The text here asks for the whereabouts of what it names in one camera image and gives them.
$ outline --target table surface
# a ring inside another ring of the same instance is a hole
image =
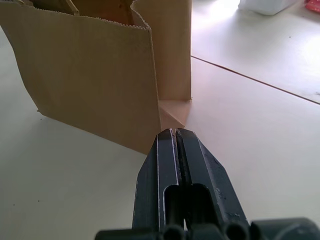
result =
[[[239,1],[193,1],[192,55],[320,103],[320,14],[302,0],[274,16]]]
[[[224,165],[248,220],[320,225],[319,105],[194,58],[192,96],[186,128]],[[38,113],[0,30],[1,239],[129,228],[145,157]]]

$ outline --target brown paper bag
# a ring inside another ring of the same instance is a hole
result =
[[[81,16],[106,19],[134,25],[130,5],[132,0],[72,0]]]
[[[79,15],[77,7],[71,0],[32,0],[32,5],[38,9],[51,10],[66,14]]]
[[[147,153],[188,116],[191,1],[130,11],[129,26],[0,1],[0,24],[40,113]]]

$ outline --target black plastic part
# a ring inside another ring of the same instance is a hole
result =
[[[306,218],[253,221],[252,240],[319,240],[318,227]]]
[[[138,174],[132,229],[95,240],[320,240],[320,231],[305,218],[249,226],[224,167],[192,131],[167,129]]]
[[[225,168],[192,131],[177,129],[175,136],[180,165],[184,166],[181,168],[181,174],[184,176],[182,179],[186,179],[185,185],[187,187],[202,186],[202,191],[206,189],[210,197],[210,199],[208,197],[199,199],[196,194],[190,194],[187,196],[192,202],[190,205],[193,208],[199,208],[203,199],[206,211],[210,211],[211,215],[210,221],[205,222],[213,223],[220,229],[229,222],[241,222],[242,225],[248,226],[246,216]],[[188,224],[196,220],[194,215],[190,215]]]
[[[178,186],[181,179],[176,155],[176,141],[172,129],[159,133],[138,174],[133,229],[150,228],[159,231],[165,227],[166,220],[170,221],[170,224],[183,227],[184,219],[178,207],[180,194],[168,188]],[[167,218],[165,201],[170,208]]]

